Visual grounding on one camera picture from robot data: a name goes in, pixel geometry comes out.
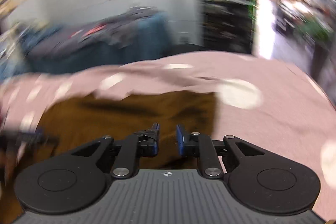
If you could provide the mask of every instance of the pink blanket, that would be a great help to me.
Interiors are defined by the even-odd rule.
[[[95,92],[216,91],[214,139],[235,135],[312,168],[321,180],[314,210],[336,218],[336,112],[319,87],[293,64],[226,52],[193,52],[73,75],[26,74],[2,85],[5,127],[34,129],[55,101]]]

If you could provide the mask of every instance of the metal screw head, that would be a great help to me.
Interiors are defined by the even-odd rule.
[[[113,174],[115,174],[116,176],[119,177],[123,177],[129,174],[129,170],[127,168],[124,167],[119,167],[119,168],[115,168],[115,170],[113,170]]]
[[[209,167],[205,170],[205,173],[208,176],[218,176],[220,175],[222,172],[221,170],[219,170],[217,167]]]

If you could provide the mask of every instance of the blue cloth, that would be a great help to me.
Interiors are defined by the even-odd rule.
[[[5,50],[5,46],[0,45],[0,52]],[[15,75],[29,72],[30,69],[25,61],[14,61],[5,55],[0,59],[0,82]]]
[[[62,29],[62,26],[56,25],[41,30],[35,30],[34,28],[27,28],[19,38],[19,43],[24,53],[29,53],[30,50],[38,43],[52,36],[56,32]]]
[[[67,56],[40,58],[26,56],[33,72],[51,74],[75,73],[100,65],[124,65],[142,60],[163,57],[171,45],[171,37],[165,27],[165,14],[157,13],[138,21],[134,41],[125,47],[97,41]]]

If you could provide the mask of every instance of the gray fabric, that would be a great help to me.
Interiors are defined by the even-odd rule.
[[[40,42],[28,53],[28,56],[30,58],[65,56],[95,42],[105,42],[109,45],[118,44],[119,47],[125,47],[131,44],[137,35],[137,21],[153,16],[157,12],[153,8],[134,7],[124,14],[109,17],[102,21],[84,26],[65,27],[62,31]],[[105,27],[83,37],[86,32],[99,25],[105,25]]]
[[[156,13],[137,22],[137,36],[130,45],[120,47],[102,41],[90,43],[63,56],[30,57],[26,60],[33,72],[74,73],[94,66],[123,65],[163,57],[172,40],[165,26],[165,13]]]
[[[41,41],[52,37],[54,34],[62,30],[63,26],[55,25],[48,26],[43,29],[35,29],[32,26],[21,23],[17,28],[17,32],[20,32],[18,42],[21,45],[22,51],[27,54]]]

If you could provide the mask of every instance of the red object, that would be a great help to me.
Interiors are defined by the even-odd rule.
[[[93,29],[89,30],[88,32],[86,32],[82,37],[86,37],[89,34],[95,33],[100,31],[101,29],[103,29],[106,25],[98,25],[96,27],[94,27]]]

